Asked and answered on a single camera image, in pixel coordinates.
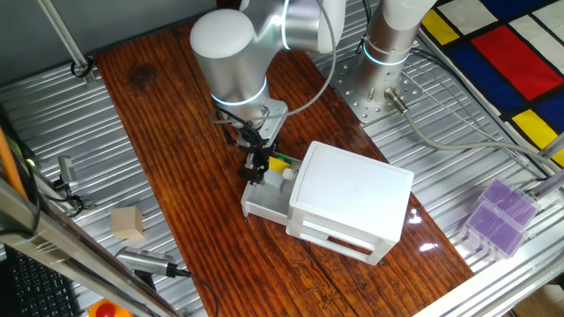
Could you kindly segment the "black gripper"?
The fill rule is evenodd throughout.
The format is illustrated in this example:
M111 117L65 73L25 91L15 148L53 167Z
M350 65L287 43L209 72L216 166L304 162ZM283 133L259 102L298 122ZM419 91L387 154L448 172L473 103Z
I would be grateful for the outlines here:
M279 145L277 138L258 140L258 137L249 130L240 130L236 138L240 150L254 155L254 163L244 161L237 171L237 175L251 185L263 184L264 174L270 168L270 157Z

